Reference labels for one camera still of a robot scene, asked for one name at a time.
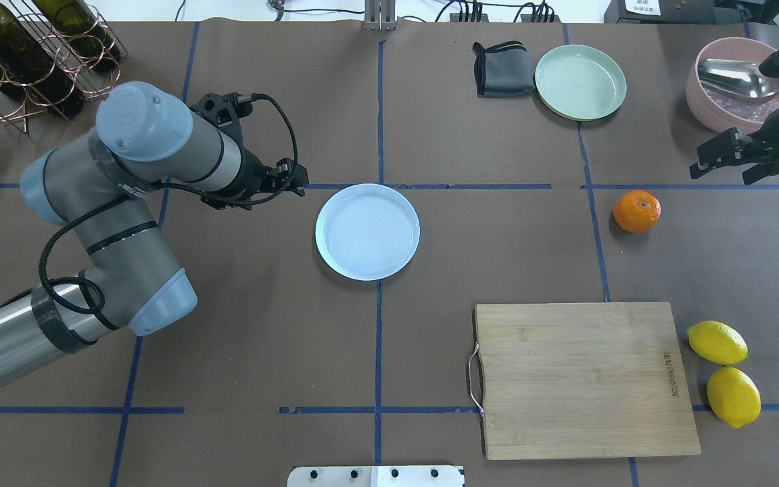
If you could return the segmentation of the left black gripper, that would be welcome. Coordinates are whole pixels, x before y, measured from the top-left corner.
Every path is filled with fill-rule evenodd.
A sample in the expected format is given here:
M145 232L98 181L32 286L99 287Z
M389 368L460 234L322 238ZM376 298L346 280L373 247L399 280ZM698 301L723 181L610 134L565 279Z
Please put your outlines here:
M214 127L217 136L216 162L206 175L191 180L203 194L205 204L263 204L290 191L305 197L309 176L295 158L282 158L275 167L266 166L245 145L241 119L253 112L256 101L270 103L287 127L291 147L295 133L287 114L265 93L208 93L191 106L192 112Z

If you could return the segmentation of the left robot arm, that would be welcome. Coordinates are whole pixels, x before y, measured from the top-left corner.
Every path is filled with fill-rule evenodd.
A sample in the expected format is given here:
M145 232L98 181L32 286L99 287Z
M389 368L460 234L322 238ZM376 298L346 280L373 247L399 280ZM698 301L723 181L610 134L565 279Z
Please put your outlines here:
M208 93L188 106L145 81L114 87L95 124L22 173L30 207L58 230L39 281L0 306L0 387L119 329L158 332L197 307L186 271L145 203L164 189L216 209L249 210L290 191L308 172L294 145L266 166L247 150L240 121L265 93Z

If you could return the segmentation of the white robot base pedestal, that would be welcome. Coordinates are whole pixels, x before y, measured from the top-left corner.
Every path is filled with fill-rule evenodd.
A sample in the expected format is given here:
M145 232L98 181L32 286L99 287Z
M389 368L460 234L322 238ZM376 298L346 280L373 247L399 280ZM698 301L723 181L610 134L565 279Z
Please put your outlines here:
M287 486L465 486L454 465L347 465L296 467Z

